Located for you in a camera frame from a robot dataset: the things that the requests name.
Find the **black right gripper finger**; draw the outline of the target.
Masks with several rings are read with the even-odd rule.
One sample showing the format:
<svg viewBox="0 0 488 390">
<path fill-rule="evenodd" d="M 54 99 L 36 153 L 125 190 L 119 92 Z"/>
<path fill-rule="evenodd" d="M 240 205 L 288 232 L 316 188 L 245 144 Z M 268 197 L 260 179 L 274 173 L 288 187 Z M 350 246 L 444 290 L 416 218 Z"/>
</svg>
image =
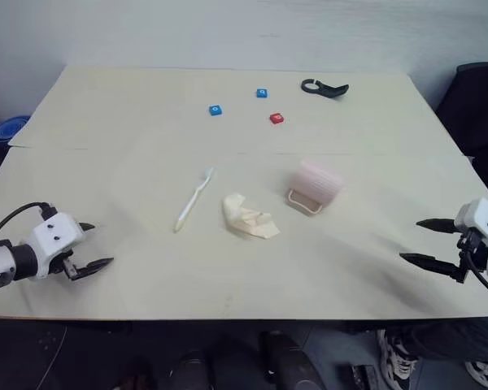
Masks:
<svg viewBox="0 0 488 390">
<path fill-rule="evenodd" d="M 456 266 L 449 262 L 439 261 L 432 256 L 420 253 L 400 253 L 399 256 L 425 271 L 449 276 L 457 283 L 462 284 L 468 274 L 468 268 L 466 266 Z"/>
<path fill-rule="evenodd" d="M 416 222 L 416 225 L 434 232 L 457 233 L 459 231 L 454 219 L 424 219 Z"/>
</svg>

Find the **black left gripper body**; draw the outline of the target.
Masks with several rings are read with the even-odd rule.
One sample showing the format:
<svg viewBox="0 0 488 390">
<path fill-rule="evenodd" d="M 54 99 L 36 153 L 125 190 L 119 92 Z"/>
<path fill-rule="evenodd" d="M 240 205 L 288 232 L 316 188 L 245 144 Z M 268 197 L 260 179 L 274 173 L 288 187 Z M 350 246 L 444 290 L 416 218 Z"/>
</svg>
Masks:
<svg viewBox="0 0 488 390">
<path fill-rule="evenodd" d="M 52 275 L 52 274 L 59 274 L 61 272 L 64 272 L 66 276 L 74 276 L 75 266 L 70 259 L 72 255 L 73 255 L 72 249 L 56 255 L 50 261 L 48 273 Z"/>
</svg>

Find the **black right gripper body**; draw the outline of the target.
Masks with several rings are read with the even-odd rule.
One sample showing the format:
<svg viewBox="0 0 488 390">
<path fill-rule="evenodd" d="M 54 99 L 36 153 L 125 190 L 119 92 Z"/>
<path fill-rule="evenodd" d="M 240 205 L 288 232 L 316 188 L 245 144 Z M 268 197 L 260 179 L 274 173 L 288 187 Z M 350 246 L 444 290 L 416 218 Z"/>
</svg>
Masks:
<svg viewBox="0 0 488 390">
<path fill-rule="evenodd" d="M 468 259 L 471 258 L 476 269 L 486 269 L 487 247 L 482 241 L 482 234 L 476 228 L 470 227 L 461 234 L 457 248 L 460 250 L 460 266 L 462 268 L 469 269 Z"/>
</svg>

